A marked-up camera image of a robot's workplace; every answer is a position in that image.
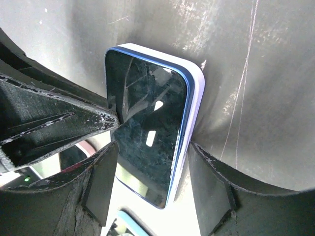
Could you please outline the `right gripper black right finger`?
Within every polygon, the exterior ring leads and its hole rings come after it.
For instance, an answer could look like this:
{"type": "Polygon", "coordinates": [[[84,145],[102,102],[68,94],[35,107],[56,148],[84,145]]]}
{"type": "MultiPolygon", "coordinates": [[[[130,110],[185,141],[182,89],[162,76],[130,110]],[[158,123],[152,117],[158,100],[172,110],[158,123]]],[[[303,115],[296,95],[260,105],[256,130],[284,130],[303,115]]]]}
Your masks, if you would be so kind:
{"type": "Polygon", "coordinates": [[[203,236],[314,235],[314,190],[293,191],[264,183],[195,143],[190,143],[187,155],[203,236]]]}

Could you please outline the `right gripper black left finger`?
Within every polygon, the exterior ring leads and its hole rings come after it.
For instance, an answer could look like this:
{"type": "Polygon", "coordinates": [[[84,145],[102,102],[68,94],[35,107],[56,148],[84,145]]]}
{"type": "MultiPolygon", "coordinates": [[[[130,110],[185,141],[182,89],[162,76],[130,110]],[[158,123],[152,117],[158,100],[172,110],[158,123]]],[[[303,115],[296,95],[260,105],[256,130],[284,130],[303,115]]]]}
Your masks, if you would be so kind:
{"type": "Polygon", "coordinates": [[[98,236],[106,225],[119,148],[29,186],[0,191],[2,236],[98,236]]]}

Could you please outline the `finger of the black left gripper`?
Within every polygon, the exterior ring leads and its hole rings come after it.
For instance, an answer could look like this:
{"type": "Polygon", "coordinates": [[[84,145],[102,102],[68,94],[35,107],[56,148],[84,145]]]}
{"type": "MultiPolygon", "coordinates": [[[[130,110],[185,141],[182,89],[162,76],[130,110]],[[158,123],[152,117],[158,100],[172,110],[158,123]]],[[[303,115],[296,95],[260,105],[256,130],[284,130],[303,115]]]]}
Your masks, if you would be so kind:
{"type": "Polygon", "coordinates": [[[26,56],[3,31],[0,31],[0,59],[26,76],[51,86],[53,92],[64,92],[66,96],[99,107],[107,108],[107,99],[81,87],[72,81],[51,71],[42,64],[26,56]]]}
{"type": "Polygon", "coordinates": [[[0,170],[32,165],[116,129],[110,110],[0,75],[0,170]]]}

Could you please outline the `light blue phone case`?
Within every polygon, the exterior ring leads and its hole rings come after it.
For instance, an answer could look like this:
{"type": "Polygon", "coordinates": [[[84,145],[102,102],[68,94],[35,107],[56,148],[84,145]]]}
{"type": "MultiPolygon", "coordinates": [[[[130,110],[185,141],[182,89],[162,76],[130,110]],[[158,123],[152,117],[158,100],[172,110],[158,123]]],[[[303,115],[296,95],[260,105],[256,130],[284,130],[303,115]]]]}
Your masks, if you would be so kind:
{"type": "Polygon", "coordinates": [[[107,236],[149,236],[125,211],[118,211],[107,236]]]}

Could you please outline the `blue phone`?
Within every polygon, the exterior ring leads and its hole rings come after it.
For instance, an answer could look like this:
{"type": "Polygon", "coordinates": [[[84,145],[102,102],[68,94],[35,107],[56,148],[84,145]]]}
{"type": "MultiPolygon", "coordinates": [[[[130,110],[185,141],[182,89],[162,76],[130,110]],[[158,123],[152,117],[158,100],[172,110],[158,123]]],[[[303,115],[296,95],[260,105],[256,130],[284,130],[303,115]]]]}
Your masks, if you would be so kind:
{"type": "Polygon", "coordinates": [[[167,206],[194,81],[175,61],[122,46],[104,58],[108,108],[119,127],[117,179],[156,208],[167,206]]]}

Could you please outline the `lavender phone case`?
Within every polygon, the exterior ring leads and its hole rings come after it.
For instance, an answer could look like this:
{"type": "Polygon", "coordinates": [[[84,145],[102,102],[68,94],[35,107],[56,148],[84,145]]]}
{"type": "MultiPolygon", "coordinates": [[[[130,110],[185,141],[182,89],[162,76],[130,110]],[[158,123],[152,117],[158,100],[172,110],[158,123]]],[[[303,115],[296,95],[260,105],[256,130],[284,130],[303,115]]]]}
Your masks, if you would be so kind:
{"type": "Polygon", "coordinates": [[[120,44],[112,48],[144,61],[158,64],[179,73],[186,82],[187,98],[179,131],[179,141],[175,146],[175,158],[172,162],[170,185],[165,206],[173,204],[184,167],[186,153],[193,133],[197,114],[200,108],[205,78],[202,70],[193,62],[167,53],[153,50],[133,43],[120,44]]]}

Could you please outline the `pink phone case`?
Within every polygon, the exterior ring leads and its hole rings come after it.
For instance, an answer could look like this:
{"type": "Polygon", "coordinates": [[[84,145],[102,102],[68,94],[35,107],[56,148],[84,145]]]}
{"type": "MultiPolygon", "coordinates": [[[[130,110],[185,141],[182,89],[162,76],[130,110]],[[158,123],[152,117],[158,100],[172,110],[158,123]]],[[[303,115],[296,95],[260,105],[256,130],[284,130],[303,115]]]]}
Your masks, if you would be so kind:
{"type": "Polygon", "coordinates": [[[87,142],[80,142],[59,153],[60,168],[65,170],[96,153],[96,149],[87,142]]]}

